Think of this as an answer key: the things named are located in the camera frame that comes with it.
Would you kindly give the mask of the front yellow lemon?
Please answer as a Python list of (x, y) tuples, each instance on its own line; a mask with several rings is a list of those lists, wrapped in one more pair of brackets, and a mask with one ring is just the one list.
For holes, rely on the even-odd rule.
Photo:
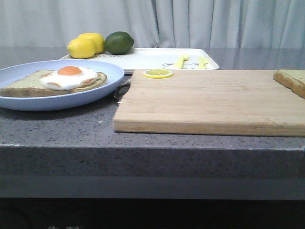
[(94, 42), (87, 38), (72, 39), (68, 43), (67, 49), (70, 56), (76, 59), (91, 58), (96, 52)]

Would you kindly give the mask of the bread slice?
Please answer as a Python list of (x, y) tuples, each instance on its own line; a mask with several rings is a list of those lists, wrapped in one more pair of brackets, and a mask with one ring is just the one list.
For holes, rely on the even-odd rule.
[(279, 69), (274, 72), (273, 78), (281, 85), (289, 88), (296, 95), (305, 98), (305, 71)]
[(65, 95), (65, 94), (72, 94), (72, 93), (84, 92), (87, 90), (95, 89), (107, 83), (107, 75), (102, 72), (97, 72), (99, 74), (99, 79), (94, 83), (87, 86), (83, 86), (81, 88), (60, 91), (60, 90), (51, 90), (43, 87), (40, 83), (40, 77), (46, 76), (48, 73), (52, 73), (54, 71), (56, 70), (38, 70), (22, 79), (19, 79), (1, 88), (0, 95), (4, 97), (17, 97), (17, 98)]

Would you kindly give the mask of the white rectangular tray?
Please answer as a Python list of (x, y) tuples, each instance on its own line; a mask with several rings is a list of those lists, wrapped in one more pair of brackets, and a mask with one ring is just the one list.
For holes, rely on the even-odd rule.
[(105, 52), (88, 60), (117, 65), (126, 74), (132, 74), (135, 69), (174, 69), (174, 63), (180, 55), (185, 53), (189, 54), (189, 59), (184, 62), (184, 70), (200, 70), (198, 69), (198, 57), (204, 57), (208, 60), (206, 70), (219, 68), (219, 65), (204, 50), (191, 48), (134, 48), (125, 55), (113, 55)]

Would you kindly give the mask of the rear yellow lemon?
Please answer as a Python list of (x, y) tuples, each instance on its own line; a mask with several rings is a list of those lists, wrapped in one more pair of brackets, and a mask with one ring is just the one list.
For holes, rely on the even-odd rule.
[(99, 33), (93, 33), (93, 32), (89, 32), (89, 33), (82, 33), (78, 36), (78, 38), (86, 38), (86, 39), (90, 39), (93, 41), (94, 45), (95, 45), (95, 49), (96, 49), (96, 54), (100, 54), (103, 52), (104, 50), (104, 38), (101, 34)]

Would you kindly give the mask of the wooden cutting board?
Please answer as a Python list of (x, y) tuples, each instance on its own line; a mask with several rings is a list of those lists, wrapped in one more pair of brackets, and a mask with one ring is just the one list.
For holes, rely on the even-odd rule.
[(305, 135), (305, 101), (272, 70), (174, 70), (164, 79), (134, 71), (113, 118), (117, 132)]

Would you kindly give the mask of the light blue round plate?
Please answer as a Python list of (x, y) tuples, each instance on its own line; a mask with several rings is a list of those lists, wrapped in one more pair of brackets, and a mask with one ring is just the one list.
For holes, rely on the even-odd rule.
[(1, 69), (0, 86), (3, 88), (37, 70), (58, 70), (68, 65), (87, 67), (96, 72), (103, 72), (108, 77), (107, 84), (85, 92), (66, 95), (31, 98), (2, 96), (0, 98), (0, 106), (19, 111), (54, 111), (77, 107), (92, 103), (109, 95), (117, 89), (124, 76), (124, 70), (111, 63), (72, 59), (52, 60), (25, 63)]

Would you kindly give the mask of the yellow lemon slice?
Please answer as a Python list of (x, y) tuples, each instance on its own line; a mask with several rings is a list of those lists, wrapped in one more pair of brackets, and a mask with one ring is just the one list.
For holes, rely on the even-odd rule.
[(173, 76), (173, 72), (168, 69), (150, 69), (145, 70), (143, 75), (148, 78), (163, 79)]

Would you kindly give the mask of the green lime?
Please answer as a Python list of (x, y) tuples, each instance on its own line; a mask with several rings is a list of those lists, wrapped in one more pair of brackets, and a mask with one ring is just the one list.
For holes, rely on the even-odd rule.
[(113, 32), (104, 41), (104, 49), (112, 54), (128, 53), (134, 45), (134, 39), (124, 31)]

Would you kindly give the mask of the yellow plastic fork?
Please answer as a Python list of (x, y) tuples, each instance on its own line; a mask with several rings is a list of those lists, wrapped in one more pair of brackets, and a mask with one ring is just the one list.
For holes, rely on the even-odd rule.
[(185, 53), (179, 56), (178, 60), (174, 63), (173, 67), (175, 69), (182, 69), (184, 62), (189, 59), (189, 54)]

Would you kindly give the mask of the white curtain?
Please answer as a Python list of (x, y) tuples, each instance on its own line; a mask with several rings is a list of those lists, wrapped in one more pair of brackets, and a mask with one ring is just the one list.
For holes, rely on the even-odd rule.
[(1, 46), (63, 47), (81, 33), (129, 33), (136, 47), (305, 46), (302, 0), (3, 0)]

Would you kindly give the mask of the fried egg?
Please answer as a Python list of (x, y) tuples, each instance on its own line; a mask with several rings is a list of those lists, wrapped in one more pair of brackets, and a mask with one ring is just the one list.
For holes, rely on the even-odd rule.
[(66, 66), (40, 77), (40, 83), (51, 90), (66, 91), (90, 85), (98, 79), (99, 74), (92, 69)]

